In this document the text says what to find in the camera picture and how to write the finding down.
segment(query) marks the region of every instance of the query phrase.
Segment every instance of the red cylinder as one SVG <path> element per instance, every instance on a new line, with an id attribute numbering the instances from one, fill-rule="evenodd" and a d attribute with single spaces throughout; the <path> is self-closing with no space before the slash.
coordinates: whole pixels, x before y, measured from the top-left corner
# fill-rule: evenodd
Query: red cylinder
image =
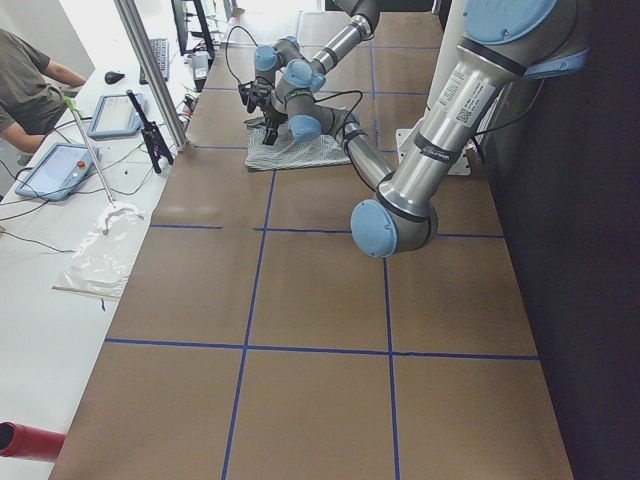
<path id="1" fill-rule="evenodd" d="M 17 423 L 0 423 L 0 456 L 55 462 L 65 437 Z"/>

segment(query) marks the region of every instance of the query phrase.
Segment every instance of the man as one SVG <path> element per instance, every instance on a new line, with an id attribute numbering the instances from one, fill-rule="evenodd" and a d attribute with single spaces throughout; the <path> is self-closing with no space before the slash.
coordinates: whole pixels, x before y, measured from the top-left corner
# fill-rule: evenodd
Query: man
<path id="1" fill-rule="evenodd" d="M 86 79 L 0 29 L 0 137 L 34 153 L 65 111 L 64 96 L 43 75 L 79 87 Z"/>

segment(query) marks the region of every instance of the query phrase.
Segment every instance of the gray cloth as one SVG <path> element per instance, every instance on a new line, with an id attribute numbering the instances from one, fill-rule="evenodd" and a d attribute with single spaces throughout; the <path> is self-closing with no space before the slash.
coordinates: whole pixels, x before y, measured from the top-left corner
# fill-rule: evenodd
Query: gray cloth
<path id="1" fill-rule="evenodd" d="M 0 132 L 17 122 L 30 135 L 46 134 L 62 116 L 64 97 L 42 76 L 50 60 L 0 29 Z"/>
<path id="2" fill-rule="evenodd" d="M 287 124 L 278 128 L 278 139 L 273 146 L 264 145 L 266 133 L 261 119 L 248 120 L 246 167 L 254 170 L 280 170 L 289 168 L 322 167 L 349 163 L 336 141 L 321 135 L 311 142 L 296 142 Z"/>

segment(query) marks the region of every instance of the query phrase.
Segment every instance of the clear plastic bag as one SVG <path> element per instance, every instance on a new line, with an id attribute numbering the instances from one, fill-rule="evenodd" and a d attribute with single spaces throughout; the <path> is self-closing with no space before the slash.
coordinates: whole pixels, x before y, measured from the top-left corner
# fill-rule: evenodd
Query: clear plastic bag
<path id="1" fill-rule="evenodd" d="M 105 230 L 98 220 L 72 255 L 54 289 L 119 298 L 127 284 L 142 241 L 148 215 L 123 210 Z"/>

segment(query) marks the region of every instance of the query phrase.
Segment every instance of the metal pole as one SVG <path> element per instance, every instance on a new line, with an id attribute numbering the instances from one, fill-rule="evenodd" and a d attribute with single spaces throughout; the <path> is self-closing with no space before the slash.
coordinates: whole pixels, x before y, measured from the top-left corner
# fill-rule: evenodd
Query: metal pole
<path id="1" fill-rule="evenodd" d="M 156 59 L 149 45 L 149 37 L 140 18 L 140 13 L 136 7 L 135 0 L 114 0 L 120 19 L 127 32 L 133 51 L 138 57 L 140 66 L 144 71 L 151 92 L 155 98 L 162 118 L 164 118 L 169 132 L 173 137 L 178 151 L 182 151 L 187 146 L 187 136 L 184 133 L 184 127 L 180 121 L 180 117 L 176 113 L 169 89 L 162 78 L 160 67 L 156 63 Z"/>

